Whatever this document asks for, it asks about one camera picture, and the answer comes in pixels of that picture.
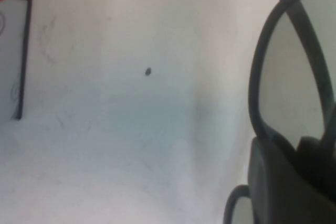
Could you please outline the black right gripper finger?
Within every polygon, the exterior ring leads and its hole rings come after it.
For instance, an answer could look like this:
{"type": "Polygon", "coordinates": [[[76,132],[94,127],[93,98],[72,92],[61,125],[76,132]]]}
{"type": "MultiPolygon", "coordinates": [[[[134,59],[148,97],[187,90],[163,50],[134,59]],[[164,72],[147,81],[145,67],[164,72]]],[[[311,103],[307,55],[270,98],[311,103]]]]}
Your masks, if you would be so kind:
{"type": "Polygon", "coordinates": [[[251,143],[248,187],[258,223],[335,223],[335,204],[304,181],[269,140],[251,143]]]}

